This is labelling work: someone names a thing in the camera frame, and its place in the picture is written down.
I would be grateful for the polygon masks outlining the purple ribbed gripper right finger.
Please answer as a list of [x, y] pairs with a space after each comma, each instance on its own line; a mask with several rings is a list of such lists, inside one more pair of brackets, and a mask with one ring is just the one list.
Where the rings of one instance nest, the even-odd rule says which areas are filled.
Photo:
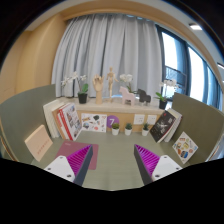
[[158, 156], [137, 144], [134, 145], [134, 156], [145, 185], [181, 170], [168, 155]]

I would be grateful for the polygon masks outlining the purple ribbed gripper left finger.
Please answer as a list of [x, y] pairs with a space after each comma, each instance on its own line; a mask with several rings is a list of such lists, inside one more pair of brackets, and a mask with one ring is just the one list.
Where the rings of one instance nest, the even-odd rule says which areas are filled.
[[45, 171], [82, 186], [92, 156], [93, 147], [87, 145], [69, 156], [58, 156], [45, 168]]

